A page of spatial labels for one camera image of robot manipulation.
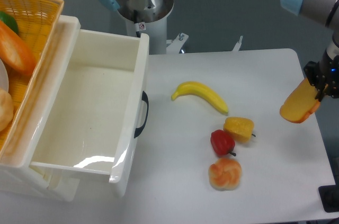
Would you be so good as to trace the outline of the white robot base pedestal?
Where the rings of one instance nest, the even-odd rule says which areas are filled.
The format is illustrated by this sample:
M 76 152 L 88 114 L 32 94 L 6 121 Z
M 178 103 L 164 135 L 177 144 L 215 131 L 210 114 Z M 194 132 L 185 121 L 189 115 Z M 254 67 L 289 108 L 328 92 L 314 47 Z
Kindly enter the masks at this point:
M 98 0 L 110 11 L 117 11 L 124 20 L 127 35 L 149 36 L 149 53 L 165 54 L 167 49 L 167 18 L 174 0 Z

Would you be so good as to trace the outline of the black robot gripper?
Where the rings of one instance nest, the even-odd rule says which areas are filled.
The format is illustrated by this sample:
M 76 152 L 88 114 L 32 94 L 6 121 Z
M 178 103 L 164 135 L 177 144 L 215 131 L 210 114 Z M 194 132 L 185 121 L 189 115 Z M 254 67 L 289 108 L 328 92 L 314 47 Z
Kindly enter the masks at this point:
M 315 99 L 321 102 L 325 96 L 338 98 L 338 55 L 323 55 L 319 62 L 309 61 L 304 72 L 311 86 L 317 90 Z

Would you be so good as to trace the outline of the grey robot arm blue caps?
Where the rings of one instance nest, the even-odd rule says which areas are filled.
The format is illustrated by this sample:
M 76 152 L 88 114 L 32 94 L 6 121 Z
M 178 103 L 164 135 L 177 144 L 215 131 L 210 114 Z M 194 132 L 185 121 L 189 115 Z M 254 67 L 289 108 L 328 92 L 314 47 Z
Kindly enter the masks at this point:
M 304 67 L 309 84 L 317 90 L 315 99 L 338 98 L 338 0 L 280 0 L 294 15 L 302 15 L 333 30 L 332 40 L 320 61 Z

